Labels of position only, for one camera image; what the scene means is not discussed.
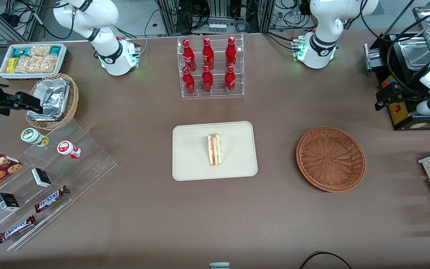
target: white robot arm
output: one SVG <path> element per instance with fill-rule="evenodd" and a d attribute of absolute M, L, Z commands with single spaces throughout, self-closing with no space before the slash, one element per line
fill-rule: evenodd
<path fill-rule="evenodd" d="M 102 67 L 111 75 L 124 75 L 138 67 L 140 47 L 118 40 L 109 26 L 116 24 L 119 13 L 110 0 L 67 0 L 56 5 L 54 17 L 62 26 L 73 29 L 91 42 L 99 54 Z"/>
<path fill-rule="evenodd" d="M 297 53 L 297 60 L 310 68 L 325 67 L 333 58 L 336 41 L 343 32 L 340 19 L 356 17 L 362 3 L 365 3 L 365 16 L 376 9 L 378 0 L 311 0 L 309 9 L 318 20 L 318 25 L 314 33 L 299 36 L 297 48 L 300 51 Z"/>

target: white tray with snacks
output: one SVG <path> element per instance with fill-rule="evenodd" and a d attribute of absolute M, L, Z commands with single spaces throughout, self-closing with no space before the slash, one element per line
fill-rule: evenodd
<path fill-rule="evenodd" d="M 221 138 L 219 165 L 210 165 L 208 136 Z M 252 177 L 258 172 L 253 126 L 248 121 L 177 126 L 172 133 L 175 180 Z"/>
<path fill-rule="evenodd" d="M 55 63 L 54 70 L 51 73 L 8 73 L 7 72 L 7 64 L 10 62 L 10 58 L 14 58 L 14 52 L 21 48 L 28 48 L 32 46 L 51 46 L 51 47 L 59 47 L 60 50 L 57 55 L 57 60 Z M 50 75 L 56 75 L 61 70 L 63 65 L 64 57 L 66 54 L 67 48 L 62 43 L 33 43 L 33 44 L 14 44 L 10 45 L 7 48 L 6 55 L 4 57 L 3 63 L 0 68 L 0 76 L 7 80 L 34 80 L 38 78 L 46 78 Z"/>

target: coca-cola bottle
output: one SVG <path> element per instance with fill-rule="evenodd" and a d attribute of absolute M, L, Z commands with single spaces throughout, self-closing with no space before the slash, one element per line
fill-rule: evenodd
<path fill-rule="evenodd" d="M 184 87 L 188 95 L 195 94 L 195 80 L 193 80 L 193 76 L 190 74 L 190 70 L 188 67 L 184 67 L 182 69 L 184 75 L 182 76 L 182 80 L 184 81 Z"/>
<path fill-rule="evenodd" d="M 195 53 L 193 53 L 193 49 L 190 47 L 190 42 L 188 39 L 184 39 L 182 44 L 184 45 L 184 62 L 192 72 L 195 72 L 197 65 L 195 63 Z"/>
<path fill-rule="evenodd" d="M 227 68 L 227 73 L 225 74 L 225 92 L 232 94 L 235 91 L 235 80 L 237 76 L 233 73 L 233 66 L 230 65 Z"/>
<path fill-rule="evenodd" d="M 212 75 L 212 72 L 210 72 L 210 67 L 208 65 L 203 66 L 202 81 L 203 90 L 207 93 L 212 92 L 212 89 L 214 87 L 214 77 Z"/>
<path fill-rule="evenodd" d="M 230 36 L 228 38 L 227 50 L 225 51 L 225 65 L 228 68 L 230 65 L 235 66 L 236 63 L 237 63 L 237 47 L 235 47 L 235 38 L 233 36 Z"/>
<path fill-rule="evenodd" d="M 214 57 L 214 49 L 210 45 L 210 38 L 203 38 L 203 64 L 208 65 L 210 70 L 215 68 L 215 57 Z"/>

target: wicker basket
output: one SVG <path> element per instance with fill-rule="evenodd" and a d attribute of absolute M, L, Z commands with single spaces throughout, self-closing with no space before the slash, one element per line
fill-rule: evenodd
<path fill-rule="evenodd" d="M 47 78 L 44 78 L 43 80 L 55 80 L 57 78 L 64 78 L 65 80 L 68 80 L 71 84 L 71 87 L 69 89 L 69 96 L 67 97 L 67 105 L 64 118 L 60 121 L 33 121 L 28 118 L 28 116 L 26 116 L 26 121 L 29 122 L 29 125 L 34 128 L 51 131 L 58 126 L 69 122 L 74 117 L 75 111 L 77 110 L 77 102 L 79 101 L 79 89 L 77 88 L 77 85 L 75 84 L 74 80 L 70 76 L 65 74 L 51 75 Z M 31 95 L 34 94 L 34 89 L 36 89 L 36 85 L 34 85 L 34 87 L 32 88 Z"/>
<path fill-rule="evenodd" d="M 329 192 L 349 191 L 366 171 L 360 145 L 347 132 L 330 126 L 304 133 L 296 147 L 296 162 L 311 184 Z"/>

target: table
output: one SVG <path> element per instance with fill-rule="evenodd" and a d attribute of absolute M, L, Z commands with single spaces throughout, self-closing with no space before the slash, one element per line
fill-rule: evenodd
<path fill-rule="evenodd" d="M 292 269 L 318 250 L 354 268 L 430 268 L 430 185 L 417 163 L 430 155 L 430 131 L 392 131 L 375 111 L 377 81 L 363 58 L 374 37 L 345 31 L 321 70 L 261 34 L 244 38 L 245 95 L 215 100 L 181 98 L 176 38 L 150 39 L 140 68 L 121 77 L 99 66 L 88 42 L 66 43 L 76 118 L 119 164 L 20 250 L 0 246 L 0 268 Z M 10 93 L 34 85 L 2 81 Z M 0 116 L 0 153 L 18 156 L 28 125 L 24 112 L 11 113 Z M 175 181 L 174 127 L 226 121 L 253 124 L 258 174 Z M 318 190 L 295 164 L 300 136 L 324 125 L 365 152 L 367 172 L 352 191 Z M 305 268 L 342 267 L 318 256 Z"/>

